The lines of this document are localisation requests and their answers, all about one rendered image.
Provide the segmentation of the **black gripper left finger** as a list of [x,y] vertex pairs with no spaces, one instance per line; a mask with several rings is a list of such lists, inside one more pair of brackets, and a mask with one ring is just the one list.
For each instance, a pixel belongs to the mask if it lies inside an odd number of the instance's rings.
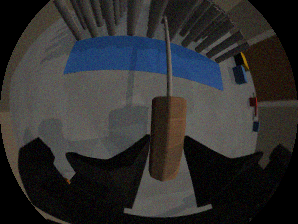
[[94,183],[106,185],[116,192],[118,198],[126,205],[125,208],[133,209],[136,201],[138,185],[141,183],[142,173],[145,171],[146,159],[149,155],[150,135],[144,137],[128,147],[126,151],[114,155],[112,159],[96,159],[96,157],[81,156],[78,153],[67,152],[68,163],[74,172],[88,177]]

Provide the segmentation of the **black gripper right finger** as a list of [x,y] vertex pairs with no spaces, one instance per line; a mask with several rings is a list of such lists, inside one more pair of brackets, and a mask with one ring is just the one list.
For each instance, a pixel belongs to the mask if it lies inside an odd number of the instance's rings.
[[184,152],[196,194],[197,208],[210,205],[212,198],[233,183],[239,173],[258,163],[263,153],[258,151],[253,155],[230,159],[188,136],[185,136]]

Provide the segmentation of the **blue flat strip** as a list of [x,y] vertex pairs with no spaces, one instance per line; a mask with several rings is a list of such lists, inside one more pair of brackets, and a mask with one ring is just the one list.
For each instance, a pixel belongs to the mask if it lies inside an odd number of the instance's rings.
[[[98,36],[74,43],[65,73],[126,69],[168,75],[165,40],[140,36]],[[198,81],[223,91],[220,64],[192,49],[170,43],[172,76]]]

